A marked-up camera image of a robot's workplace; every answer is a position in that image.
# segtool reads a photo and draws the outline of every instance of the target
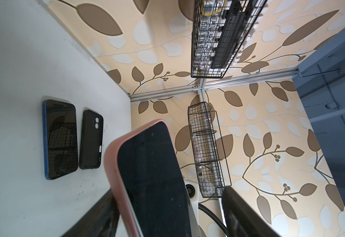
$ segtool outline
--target black screen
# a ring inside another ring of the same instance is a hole
[[[47,100],[46,176],[56,179],[78,168],[78,142],[76,136],[76,113],[74,105]]]
[[[186,189],[165,123],[126,141],[118,166],[145,237],[191,236]]]

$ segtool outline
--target smartphone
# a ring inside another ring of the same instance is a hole
[[[79,167],[97,169],[101,164],[104,119],[92,110],[83,112]]]
[[[163,120],[114,140],[104,157],[129,236],[191,236],[189,197]]]
[[[42,103],[45,177],[62,177],[78,169],[75,106],[55,100]]]

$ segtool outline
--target black phone case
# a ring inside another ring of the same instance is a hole
[[[81,169],[97,169],[101,164],[104,119],[91,110],[83,112],[81,128],[79,167]]]

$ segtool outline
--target wire basket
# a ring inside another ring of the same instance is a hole
[[[267,0],[195,0],[191,77],[222,78],[237,63]]]
[[[218,149],[224,150],[224,145],[222,143],[222,147],[216,147],[215,133],[217,131],[213,130],[212,122],[217,117],[217,113],[212,110],[212,106],[207,102],[201,102],[189,106],[188,116],[200,192],[204,198],[220,198],[222,197],[225,182],[222,175]]]

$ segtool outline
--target black cable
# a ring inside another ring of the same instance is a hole
[[[212,218],[212,220],[214,220],[215,223],[220,227],[220,229],[222,229],[223,232],[228,236],[228,230],[226,226],[211,210],[209,210],[206,206],[204,206],[201,203],[199,203],[199,210],[202,210],[205,214],[207,214],[210,218]]]

